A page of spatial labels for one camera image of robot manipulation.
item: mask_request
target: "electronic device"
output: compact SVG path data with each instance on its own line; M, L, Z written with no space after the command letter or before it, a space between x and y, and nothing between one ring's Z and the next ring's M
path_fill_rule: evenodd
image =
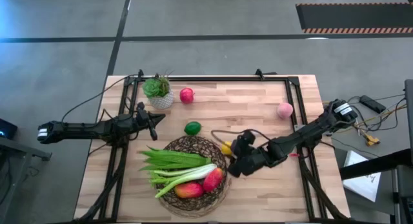
M378 103L377 101L371 99L366 95L361 96L359 102L378 114L386 110L386 107L384 105Z
M17 126L0 119L0 137L5 137L8 139L13 139L15 133L17 132Z

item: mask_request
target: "succulent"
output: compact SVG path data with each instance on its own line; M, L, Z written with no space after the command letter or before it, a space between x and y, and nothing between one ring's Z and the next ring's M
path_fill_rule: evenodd
M143 84L143 92L148 98L164 97L169 93L168 79L159 75L153 79L147 79Z

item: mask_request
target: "white paper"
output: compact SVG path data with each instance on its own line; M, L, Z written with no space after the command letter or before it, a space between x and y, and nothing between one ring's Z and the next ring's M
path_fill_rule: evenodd
M356 152L350 150L347 152L346 161L344 167L366 161L367 159L360 156ZM373 202L376 201L377 190L380 181L380 172L370 174L367 176L361 176L358 178L345 179L343 186L360 196L363 196Z

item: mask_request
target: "hazard stripe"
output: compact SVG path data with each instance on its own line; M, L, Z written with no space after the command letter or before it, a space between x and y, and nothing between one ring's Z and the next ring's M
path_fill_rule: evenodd
M405 28L306 28L305 34L410 34L413 27Z
M304 5L413 5L409 2L387 2L387 3L300 3L296 6Z

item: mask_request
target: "black mat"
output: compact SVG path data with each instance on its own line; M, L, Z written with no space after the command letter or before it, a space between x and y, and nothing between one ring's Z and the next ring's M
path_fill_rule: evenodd
M406 34L413 32L410 3L298 4L308 34Z

